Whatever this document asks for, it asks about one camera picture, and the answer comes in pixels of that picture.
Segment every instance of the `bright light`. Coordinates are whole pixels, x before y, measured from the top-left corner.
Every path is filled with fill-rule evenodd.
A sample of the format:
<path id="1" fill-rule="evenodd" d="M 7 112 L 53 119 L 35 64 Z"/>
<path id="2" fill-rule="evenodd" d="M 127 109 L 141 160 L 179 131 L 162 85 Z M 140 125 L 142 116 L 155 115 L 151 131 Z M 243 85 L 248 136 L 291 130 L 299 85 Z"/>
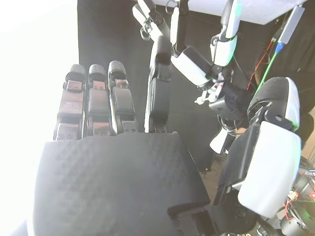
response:
<path id="1" fill-rule="evenodd" d="M 43 144 L 56 122 L 64 77 L 79 62 L 76 0 L 0 4 L 0 235 L 28 215 Z"/>

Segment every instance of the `cable connector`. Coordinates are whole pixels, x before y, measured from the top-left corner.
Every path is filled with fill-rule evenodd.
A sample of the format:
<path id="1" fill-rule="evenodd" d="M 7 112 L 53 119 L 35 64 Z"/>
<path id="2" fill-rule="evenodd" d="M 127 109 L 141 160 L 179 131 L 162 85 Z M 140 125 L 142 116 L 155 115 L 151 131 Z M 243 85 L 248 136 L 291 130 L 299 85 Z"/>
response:
<path id="1" fill-rule="evenodd" d="M 284 48 L 284 43 L 279 42 L 276 46 L 275 53 L 278 54 L 282 50 L 282 48 Z"/>

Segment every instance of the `black robotic finger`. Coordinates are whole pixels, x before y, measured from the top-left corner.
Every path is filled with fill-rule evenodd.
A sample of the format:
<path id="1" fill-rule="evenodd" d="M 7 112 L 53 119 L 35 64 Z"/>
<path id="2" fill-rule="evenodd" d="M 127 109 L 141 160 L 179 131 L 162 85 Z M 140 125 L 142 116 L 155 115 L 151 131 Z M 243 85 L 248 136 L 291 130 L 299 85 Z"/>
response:
<path id="1" fill-rule="evenodd" d="M 109 90 L 104 67 L 98 64 L 91 65 L 88 80 L 87 135 L 111 135 L 112 122 L 109 105 Z"/>
<path id="2" fill-rule="evenodd" d="M 109 64 L 108 86 L 114 132 L 138 132 L 126 69 L 119 61 L 114 60 Z"/>
<path id="3" fill-rule="evenodd" d="M 71 140 L 83 137 L 85 80 L 84 67 L 79 64 L 73 65 L 63 84 L 54 140 Z"/>

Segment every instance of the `green wire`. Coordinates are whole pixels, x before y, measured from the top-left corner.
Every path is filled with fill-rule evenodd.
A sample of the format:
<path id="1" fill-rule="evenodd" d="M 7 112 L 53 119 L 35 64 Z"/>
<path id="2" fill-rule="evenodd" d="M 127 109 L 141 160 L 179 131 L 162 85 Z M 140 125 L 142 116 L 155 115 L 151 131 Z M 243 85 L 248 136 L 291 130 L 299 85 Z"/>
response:
<path id="1" fill-rule="evenodd" d="M 266 69 L 266 71 L 265 71 L 265 73 L 264 73 L 264 76 L 262 77 L 262 80 L 261 80 L 261 82 L 260 82 L 260 84 L 259 84 L 259 86 L 258 86 L 258 88 L 257 88 L 257 90 L 256 90 L 256 92 L 255 92 L 255 94 L 258 92 L 258 90 L 260 90 L 260 88 L 262 87 L 262 85 L 264 84 L 264 82 L 265 82 L 265 79 L 266 79 L 266 77 L 267 77 L 267 75 L 268 75 L 268 72 L 269 72 L 269 70 L 270 70 L 270 68 L 271 68 L 271 66 L 272 66 L 272 64 L 273 64 L 273 62 L 274 62 L 274 60 L 275 60 L 275 58 L 276 58 L 276 56 L 278 55 L 278 53 L 274 53 L 274 55 L 272 56 L 272 58 L 271 58 L 271 60 L 270 60 L 270 63 L 268 64 L 268 67 L 267 67 L 267 69 Z"/>

